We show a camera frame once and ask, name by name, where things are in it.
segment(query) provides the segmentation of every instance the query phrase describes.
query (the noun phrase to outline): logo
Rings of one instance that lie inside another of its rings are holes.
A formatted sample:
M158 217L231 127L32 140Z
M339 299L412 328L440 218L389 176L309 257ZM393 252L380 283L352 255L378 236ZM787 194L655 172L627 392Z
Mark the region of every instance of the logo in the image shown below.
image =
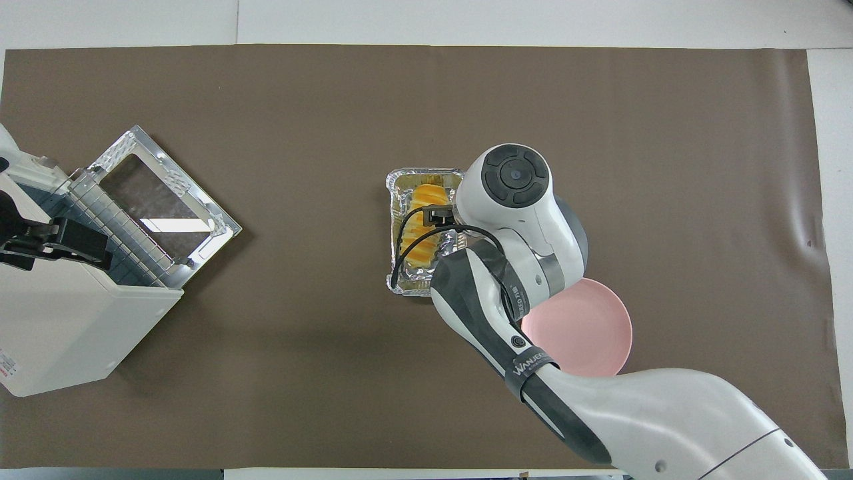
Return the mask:
M528 359L524 363L519 363L515 366L515 374L521 376L521 374L524 373L525 370L530 368L530 366L535 365L539 360L545 358L546 356L548 355L545 352L539 352L538 354L535 354L530 357L530 359Z

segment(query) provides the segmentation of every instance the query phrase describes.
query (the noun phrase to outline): brown tabletop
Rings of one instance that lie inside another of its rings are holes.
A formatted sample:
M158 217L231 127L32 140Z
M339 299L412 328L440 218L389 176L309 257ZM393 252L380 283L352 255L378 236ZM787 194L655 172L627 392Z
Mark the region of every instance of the brown tabletop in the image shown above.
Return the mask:
M630 311L624 372L720 375L846 467L810 98L788 50L12 50L23 150L71 172L139 124L245 230L106 380L0 389L0 465L588 466L385 286L386 174L521 142Z

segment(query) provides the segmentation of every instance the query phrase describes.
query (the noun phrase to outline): black circular button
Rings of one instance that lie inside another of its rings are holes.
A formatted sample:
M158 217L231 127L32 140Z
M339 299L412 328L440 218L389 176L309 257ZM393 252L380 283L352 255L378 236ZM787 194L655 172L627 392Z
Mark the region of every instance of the black circular button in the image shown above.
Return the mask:
M513 158L501 167L501 181L513 190L521 190L533 179L533 166L527 160Z

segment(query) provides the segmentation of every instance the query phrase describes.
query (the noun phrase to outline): white appliance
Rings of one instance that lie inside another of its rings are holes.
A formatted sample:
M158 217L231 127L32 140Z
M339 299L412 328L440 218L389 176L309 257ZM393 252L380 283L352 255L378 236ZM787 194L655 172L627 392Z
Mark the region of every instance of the white appliance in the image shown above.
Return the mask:
M0 263L0 383L13 395L105 378L241 230L138 126L71 177L20 151L2 125L0 157L0 190L24 219L70 218L106 235L112 254L106 270Z

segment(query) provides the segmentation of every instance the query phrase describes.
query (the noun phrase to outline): black cable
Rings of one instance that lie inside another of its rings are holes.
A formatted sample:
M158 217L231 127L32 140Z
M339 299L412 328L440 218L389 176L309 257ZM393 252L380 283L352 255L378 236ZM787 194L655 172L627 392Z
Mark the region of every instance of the black cable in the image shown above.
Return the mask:
M455 230L457 232L465 231L465 230L476 231L477 233L480 233L480 234L484 235L485 237L487 237L488 239L490 239L492 241L492 243L495 244L498 251L501 252L501 255L503 255L503 246L501 245L501 242L497 239L497 237L492 235L491 232L487 231L486 229L480 228L478 226L473 226L473 225L444 225L444 226L436 227L434 230L430 230L427 233L424 233L423 235L421 235L420 237L417 237L417 239L415 239L412 242L412 244L410 244L406 248L406 250L404 250L403 254L397 258L397 262L394 264L394 271L391 273L391 288L393 288L393 289L397 288L397 279L400 276L400 267L403 265L403 261L405 260L406 255L408 255L409 252L411 252L412 249L414 249L418 243L423 242L424 240L426 240L430 236L435 235L436 233L441 233L442 231L449 231L449 230Z
M412 215L417 214L418 212L422 212L423 209L424 209L423 207L415 208L411 212L408 212L405 217L403 217L403 222L400 223L400 230L397 231L397 241L394 243L394 258L395 259L398 256L400 256L400 245L403 244L403 229L406 228L406 222L408 222L409 219L412 218Z

